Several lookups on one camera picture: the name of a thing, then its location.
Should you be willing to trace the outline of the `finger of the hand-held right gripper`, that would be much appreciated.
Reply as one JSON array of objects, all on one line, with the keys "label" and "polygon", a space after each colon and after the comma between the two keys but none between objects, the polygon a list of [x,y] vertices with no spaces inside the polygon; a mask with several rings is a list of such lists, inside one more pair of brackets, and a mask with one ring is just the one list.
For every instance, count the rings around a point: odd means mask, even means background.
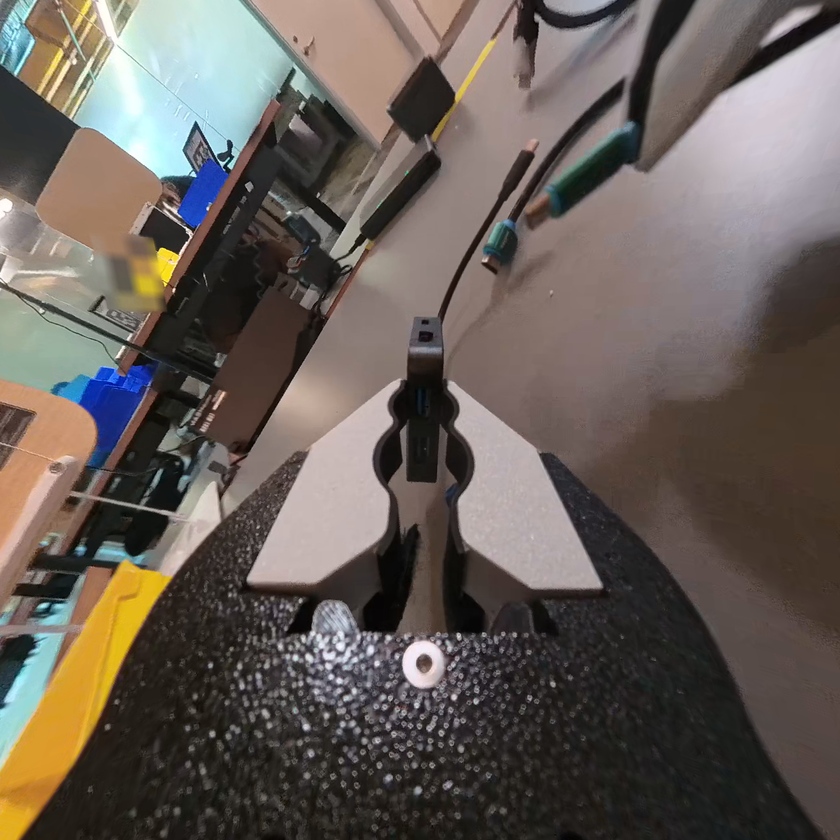
[{"label": "finger of the hand-held right gripper", "polygon": [[756,60],[784,18],[838,2],[643,1],[635,66],[628,78],[628,121],[637,127],[632,167],[649,172],[715,98]]}]

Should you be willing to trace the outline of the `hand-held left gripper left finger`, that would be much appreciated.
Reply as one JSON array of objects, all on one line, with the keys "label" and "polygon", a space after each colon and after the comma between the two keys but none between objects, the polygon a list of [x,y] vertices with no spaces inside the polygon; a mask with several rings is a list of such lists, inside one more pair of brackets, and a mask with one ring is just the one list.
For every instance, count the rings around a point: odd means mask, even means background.
[{"label": "hand-held left gripper left finger", "polygon": [[403,549],[390,483],[403,463],[403,381],[310,446],[246,578],[254,592],[343,602],[364,624],[403,617]]}]

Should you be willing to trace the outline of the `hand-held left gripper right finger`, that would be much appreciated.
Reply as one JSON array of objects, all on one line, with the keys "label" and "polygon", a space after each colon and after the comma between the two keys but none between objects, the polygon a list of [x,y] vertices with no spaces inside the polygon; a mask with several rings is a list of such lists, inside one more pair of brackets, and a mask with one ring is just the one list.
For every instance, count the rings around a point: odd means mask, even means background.
[{"label": "hand-held left gripper right finger", "polygon": [[454,488],[447,625],[492,625],[511,604],[602,595],[602,579],[539,451],[454,381],[445,399],[445,465]]}]

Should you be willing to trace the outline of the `black hdmi cable green plugs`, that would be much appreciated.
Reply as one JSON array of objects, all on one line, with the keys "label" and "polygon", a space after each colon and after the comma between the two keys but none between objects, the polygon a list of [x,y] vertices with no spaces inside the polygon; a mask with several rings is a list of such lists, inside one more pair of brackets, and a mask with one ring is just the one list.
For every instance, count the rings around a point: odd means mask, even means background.
[{"label": "black hdmi cable green plugs", "polygon": [[483,267],[496,274],[511,262],[518,247],[518,222],[522,217],[534,228],[548,218],[565,215],[621,168],[635,162],[642,130],[636,121],[628,120],[553,182],[546,183],[550,172],[561,163],[572,144],[622,99],[624,88],[624,79],[614,83],[549,149],[521,189],[508,216],[492,228],[482,248]]}]

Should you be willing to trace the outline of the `black usb hub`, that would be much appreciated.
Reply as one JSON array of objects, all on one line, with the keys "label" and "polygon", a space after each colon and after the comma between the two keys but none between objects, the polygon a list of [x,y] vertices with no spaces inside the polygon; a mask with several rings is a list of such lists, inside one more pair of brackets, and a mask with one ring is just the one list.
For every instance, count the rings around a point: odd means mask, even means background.
[{"label": "black usb hub", "polygon": [[406,360],[406,478],[434,484],[438,473],[439,429],[445,388],[444,320],[469,261],[486,237],[503,204],[528,171],[539,141],[529,140],[519,151],[478,232],[449,280],[434,316],[414,319]]}]

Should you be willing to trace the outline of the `yellow and brown tape strip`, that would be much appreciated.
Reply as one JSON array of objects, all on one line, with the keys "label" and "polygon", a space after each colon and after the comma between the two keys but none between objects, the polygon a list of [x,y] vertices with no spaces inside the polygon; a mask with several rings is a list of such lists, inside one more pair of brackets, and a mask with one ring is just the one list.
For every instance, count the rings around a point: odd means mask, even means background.
[{"label": "yellow and brown tape strip", "polygon": [[498,38],[495,37],[495,38],[490,39],[486,43],[485,47],[483,48],[483,50],[481,50],[480,54],[476,58],[476,61],[474,62],[472,67],[469,69],[469,72],[468,72],[467,76],[462,81],[462,83],[460,84],[459,88],[457,89],[457,91],[455,93],[455,100],[454,100],[453,105],[447,110],[446,114],[440,120],[437,127],[435,128],[435,130],[433,131],[433,133],[430,136],[430,139],[433,143],[436,144],[439,141],[439,138],[440,138],[441,134],[445,131],[445,128],[446,128],[446,125],[447,125],[448,121],[453,116],[453,114],[456,111],[458,105],[462,102],[467,90],[469,89],[469,86],[472,84],[472,82],[474,81],[474,79],[478,75],[480,69],[482,68],[482,65],[485,63],[485,61],[487,60],[491,51],[494,49],[494,47],[497,43],[497,40],[498,40]]}]

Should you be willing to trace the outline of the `stack of blue bins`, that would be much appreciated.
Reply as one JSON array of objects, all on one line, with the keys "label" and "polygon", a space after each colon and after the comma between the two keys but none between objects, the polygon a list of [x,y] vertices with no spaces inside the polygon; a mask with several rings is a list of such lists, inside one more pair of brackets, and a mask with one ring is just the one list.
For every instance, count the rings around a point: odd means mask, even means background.
[{"label": "stack of blue bins", "polygon": [[153,380],[157,364],[135,365],[126,375],[102,366],[95,376],[77,375],[49,390],[83,407],[93,418],[98,438],[88,466],[103,467]]}]

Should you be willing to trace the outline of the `wooden board with dark tag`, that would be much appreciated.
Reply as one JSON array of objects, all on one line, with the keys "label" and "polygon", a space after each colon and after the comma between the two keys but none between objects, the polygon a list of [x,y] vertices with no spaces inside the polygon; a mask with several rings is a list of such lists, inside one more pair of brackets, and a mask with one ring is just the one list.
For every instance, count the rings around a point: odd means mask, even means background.
[{"label": "wooden board with dark tag", "polygon": [[97,427],[78,404],[9,381],[1,382],[1,408],[2,540],[5,517],[19,510],[30,481],[48,462],[69,455],[79,459],[84,471],[97,443]]}]

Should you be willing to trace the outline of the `black cube box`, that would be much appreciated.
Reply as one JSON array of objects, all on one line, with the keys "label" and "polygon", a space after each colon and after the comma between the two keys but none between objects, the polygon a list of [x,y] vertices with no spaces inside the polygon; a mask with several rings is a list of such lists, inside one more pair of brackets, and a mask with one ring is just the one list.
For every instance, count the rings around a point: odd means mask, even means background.
[{"label": "black cube box", "polygon": [[395,126],[412,142],[430,137],[455,104],[455,90],[433,56],[424,56],[386,106]]}]

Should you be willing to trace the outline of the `large yellow bin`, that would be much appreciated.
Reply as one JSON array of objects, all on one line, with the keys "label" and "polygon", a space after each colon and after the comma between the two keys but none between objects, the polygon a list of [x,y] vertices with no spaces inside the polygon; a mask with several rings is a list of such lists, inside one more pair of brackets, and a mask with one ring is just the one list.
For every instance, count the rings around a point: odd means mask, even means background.
[{"label": "large yellow bin", "polygon": [[170,575],[121,563],[1,769],[1,838],[22,838],[96,727],[117,674]]}]

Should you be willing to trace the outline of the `black flat box green lights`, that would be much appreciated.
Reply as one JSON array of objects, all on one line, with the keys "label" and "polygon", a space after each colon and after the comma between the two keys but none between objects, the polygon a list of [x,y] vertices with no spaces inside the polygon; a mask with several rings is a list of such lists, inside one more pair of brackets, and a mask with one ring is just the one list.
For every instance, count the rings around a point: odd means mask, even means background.
[{"label": "black flat box green lights", "polygon": [[375,241],[436,175],[440,165],[436,143],[429,134],[425,134],[362,206],[361,241]]}]

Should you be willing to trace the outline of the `small blue bin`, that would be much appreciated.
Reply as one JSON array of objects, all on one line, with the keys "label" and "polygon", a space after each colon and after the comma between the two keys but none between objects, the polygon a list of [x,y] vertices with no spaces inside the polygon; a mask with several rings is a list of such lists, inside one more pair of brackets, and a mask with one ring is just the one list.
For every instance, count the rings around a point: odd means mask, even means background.
[{"label": "small blue bin", "polygon": [[196,229],[206,217],[228,178],[223,166],[208,159],[195,175],[178,206],[178,214],[186,226]]}]

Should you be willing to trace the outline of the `plain wooden board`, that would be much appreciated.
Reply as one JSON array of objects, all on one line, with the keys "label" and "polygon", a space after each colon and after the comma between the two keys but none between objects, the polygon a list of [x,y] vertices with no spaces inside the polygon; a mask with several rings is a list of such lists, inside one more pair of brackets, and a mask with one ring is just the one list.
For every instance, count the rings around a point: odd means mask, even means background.
[{"label": "plain wooden board", "polygon": [[94,129],[79,129],[35,204],[55,231],[106,255],[126,252],[131,229],[157,204],[161,180]]}]

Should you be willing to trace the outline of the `black partition panel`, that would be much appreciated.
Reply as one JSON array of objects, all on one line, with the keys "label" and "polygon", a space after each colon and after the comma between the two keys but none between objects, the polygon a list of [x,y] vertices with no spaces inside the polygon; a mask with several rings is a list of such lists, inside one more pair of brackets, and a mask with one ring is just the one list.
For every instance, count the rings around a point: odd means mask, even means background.
[{"label": "black partition panel", "polygon": [[78,125],[1,69],[1,187],[35,205]]}]

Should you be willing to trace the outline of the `brown desk with black frame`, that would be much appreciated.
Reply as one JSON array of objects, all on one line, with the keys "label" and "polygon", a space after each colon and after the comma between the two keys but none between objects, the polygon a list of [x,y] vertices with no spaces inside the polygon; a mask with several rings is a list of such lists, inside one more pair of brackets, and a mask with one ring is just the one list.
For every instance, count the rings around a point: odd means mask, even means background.
[{"label": "brown desk with black frame", "polygon": [[117,371],[121,375],[147,361],[207,385],[213,382],[215,369],[186,360],[182,342],[279,172],[275,130],[279,113],[278,99],[271,98],[204,220],[185,245],[166,289],[165,310],[148,316],[120,354]]}]

